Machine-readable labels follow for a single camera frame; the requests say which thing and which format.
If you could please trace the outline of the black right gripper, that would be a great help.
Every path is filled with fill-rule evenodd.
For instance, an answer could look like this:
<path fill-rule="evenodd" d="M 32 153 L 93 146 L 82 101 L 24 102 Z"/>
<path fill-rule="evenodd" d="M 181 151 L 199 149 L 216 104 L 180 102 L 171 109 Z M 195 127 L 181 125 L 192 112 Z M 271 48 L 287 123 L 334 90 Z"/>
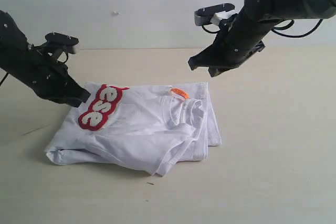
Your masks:
<path fill-rule="evenodd" d="M 208 67 L 212 78 L 238 68 L 251 56 L 265 48 L 265 23 L 254 22 L 244 15 L 236 16 L 228 33 L 217 47 L 219 66 L 214 47 L 207 47 L 195 56 L 190 57 L 188 65 L 191 70 Z"/>

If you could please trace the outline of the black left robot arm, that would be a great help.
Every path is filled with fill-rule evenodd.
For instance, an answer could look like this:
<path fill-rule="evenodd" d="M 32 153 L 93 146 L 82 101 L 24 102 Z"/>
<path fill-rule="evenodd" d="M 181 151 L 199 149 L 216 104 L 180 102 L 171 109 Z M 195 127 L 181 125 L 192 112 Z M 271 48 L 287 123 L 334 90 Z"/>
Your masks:
<path fill-rule="evenodd" d="M 90 97 L 68 73 L 62 54 L 74 55 L 79 40 L 57 32 L 48 33 L 45 43 L 30 44 L 9 13 L 1 12 L 1 69 L 44 100 L 79 107 Z"/>

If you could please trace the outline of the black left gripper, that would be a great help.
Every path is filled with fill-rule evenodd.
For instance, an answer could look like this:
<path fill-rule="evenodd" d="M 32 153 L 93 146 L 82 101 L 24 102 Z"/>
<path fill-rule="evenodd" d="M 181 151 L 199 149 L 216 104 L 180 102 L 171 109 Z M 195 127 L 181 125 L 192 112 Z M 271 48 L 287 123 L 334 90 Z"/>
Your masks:
<path fill-rule="evenodd" d="M 58 66 L 51 56 L 37 50 L 5 50 L 6 72 L 30 87 L 38 97 L 78 108 L 91 94 L 68 74 L 58 73 L 55 70 Z"/>

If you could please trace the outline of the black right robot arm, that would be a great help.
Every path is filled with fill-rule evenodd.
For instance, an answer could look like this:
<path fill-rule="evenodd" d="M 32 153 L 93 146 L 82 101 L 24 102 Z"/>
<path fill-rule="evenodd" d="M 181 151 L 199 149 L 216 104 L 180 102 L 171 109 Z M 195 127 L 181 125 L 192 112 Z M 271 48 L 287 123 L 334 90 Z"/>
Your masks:
<path fill-rule="evenodd" d="M 200 8 L 194 22 L 205 29 L 219 28 L 213 43 L 190 57 L 191 70 L 208 68 L 211 77 L 238 68 L 255 53 L 265 48 L 262 39 L 273 32 L 284 36 L 297 19 L 316 19 L 315 31 L 323 20 L 335 16 L 335 0 L 244 0 L 242 9 L 235 11 L 231 3 Z"/>

